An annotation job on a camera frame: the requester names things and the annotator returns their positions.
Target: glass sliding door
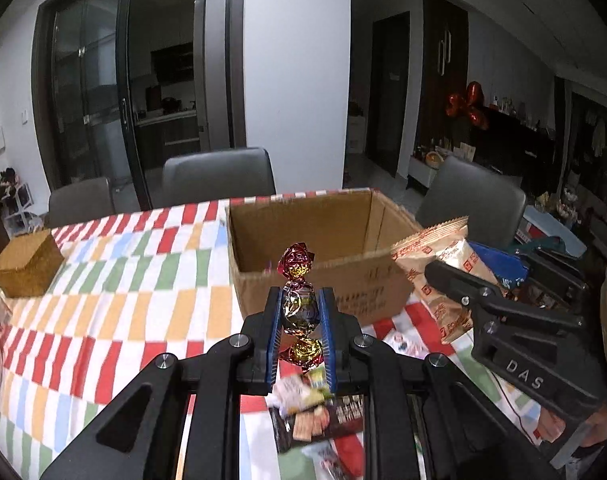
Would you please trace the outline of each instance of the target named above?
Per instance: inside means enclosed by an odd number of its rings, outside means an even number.
[[[119,75],[127,63],[118,59],[127,6],[128,0],[74,0],[57,10],[52,55],[64,181],[107,176],[117,212],[149,206],[136,149],[130,156],[126,149],[134,137],[121,105],[128,99]]]

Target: chair backrest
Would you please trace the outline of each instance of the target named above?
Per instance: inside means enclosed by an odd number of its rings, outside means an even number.
[[[525,193],[507,178],[449,156],[430,184],[416,219],[430,227],[468,216],[470,240],[504,249],[515,237],[525,205]]]
[[[270,157],[263,148],[240,148],[168,158],[163,206],[275,193]]]
[[[115,214],[110,181],[90,178],[56,189],[50,195],[48,226],[80,224]]]

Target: colorful tablecloth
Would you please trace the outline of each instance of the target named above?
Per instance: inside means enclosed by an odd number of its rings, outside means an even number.
[[[39,478],[154,356],[201,354],[240,331],[228,271],[228,202],[120,214],[53,231],[65,263],[43,297],[8,300],[13,316],[0,328],[5,356],[0,450],[23,479]],[[442,345],[419,300],[411,296],[400,310],[363,331],[383,338],[395,328],[420,337],[430,351],[445,353],[536,442],[539,406],[472,360],[472,332]],[[280,375],[297,371],[280,364]],[[243,397],[241,413],[241,479],[317,478],[300,450],[277,455],[262,397]],[[359,434],[334,442],[353,468],[363,460],[362,440]],[[185,446],[186,432],[178,479]]]

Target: black snack package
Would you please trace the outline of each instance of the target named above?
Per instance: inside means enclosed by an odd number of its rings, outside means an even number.
[[[305,446],[363,431],[363,397],[333,397],[304,412],[279,414],[279,408],[270,408],[276,450],[285,453],[292,447]]]

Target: brown box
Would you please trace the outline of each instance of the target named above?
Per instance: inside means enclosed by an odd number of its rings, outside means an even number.
[[[7,298],[42,296],[63,259],[49,230],[13,238],[0,254],[0,288]]]
[[[410,213],[372,190],[233,205],[228,250],[241,314],[263,311],[270,287],[285,283],[276,271],[283,252],[305,242],[315,253],[306,279],[334,288],[339,310],[362,325],[395,316],[412,285],[390,249],[419,230]]]

